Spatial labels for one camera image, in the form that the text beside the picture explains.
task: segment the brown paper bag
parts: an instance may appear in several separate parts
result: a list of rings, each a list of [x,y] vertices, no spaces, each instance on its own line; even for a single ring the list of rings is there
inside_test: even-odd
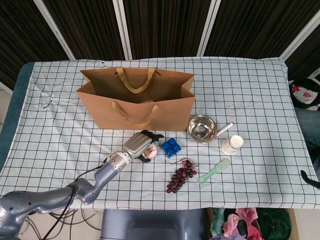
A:
[[[186,130],[195,101],[193,74],[122,67],[81,73],[88,83],[77,94],[99,128]]]

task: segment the pink cloth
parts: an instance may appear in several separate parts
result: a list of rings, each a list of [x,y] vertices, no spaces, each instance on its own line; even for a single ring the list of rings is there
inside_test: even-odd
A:
[[[227,221],[223,224],[224,236],[230,238],[232,232],[237,230],[239,220],[245,220],[248,228],[248,240],[263,240],[260,236],[259,230],[251,225],[253,220],[258,218],[258,214],[255,207],[251,208],[237,208],[235,210],[237,214],[230,214]]]

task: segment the white checkered tablecloth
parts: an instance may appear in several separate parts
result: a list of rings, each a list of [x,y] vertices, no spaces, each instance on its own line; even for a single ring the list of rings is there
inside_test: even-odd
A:
[[[320,208],[320,191],[307,185],[304,170],[317,179],[288,92],[287,67],[279,59],[225,57],[155,58],[135,61],[36,62],[18,127],[0,174],[1,195],[14,190],[48,191],[66,186],[120,151],[132,130],[102,130],[76,90],[85,81],[80,70],[108,67],[158,67],[195,74],[192,115],[208,115],[219,128],[236,124],[209,144],[186,132],[156,132],[176,138],[182,150],[167,159],[159,147],[150,163],[134,160],[89,206],[71,208],[197,209],[206,207]],[[232,135],[244,138],[233,156],[221,151]],[[231,166],[199,185],[190,178],[177,194],[165,193],[181,158],[198,163],[200,175],[223,158]],[[94,172],[86,179],[94,184]]]

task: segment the green cloth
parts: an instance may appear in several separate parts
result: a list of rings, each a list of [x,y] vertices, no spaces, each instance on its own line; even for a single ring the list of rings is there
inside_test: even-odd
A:
[[[222,226],[225,223],[224,208],[214,208],[214,216],[211,222],[210,231],[213,237],[222,233]]]
[[[257,208],[258,223],[265,240],[287,240],[291,234],[289,213],[280,208]]]

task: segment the white paper cup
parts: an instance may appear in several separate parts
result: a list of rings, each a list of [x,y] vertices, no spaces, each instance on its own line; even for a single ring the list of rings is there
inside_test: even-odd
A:
[[[222,143],[222,151],[226,155],[234,155],[244,145],[244,139],[239,135],[233,135]]]

